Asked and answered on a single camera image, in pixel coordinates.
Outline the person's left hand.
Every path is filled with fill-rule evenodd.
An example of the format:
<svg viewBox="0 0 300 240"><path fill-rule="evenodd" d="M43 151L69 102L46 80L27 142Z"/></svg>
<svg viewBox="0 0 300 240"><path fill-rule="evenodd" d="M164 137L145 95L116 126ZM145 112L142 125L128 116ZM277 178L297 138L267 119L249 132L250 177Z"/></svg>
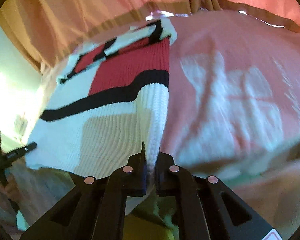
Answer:
<svg viewBox="0 0 300 240"><path fill-rule="evenodd" d="M18 185L15 181L15 177L12 174L7 177L6 186L3 186L0 182L0 192L16 203L19 203L21 200L21 194L18 189Z"/></svg>

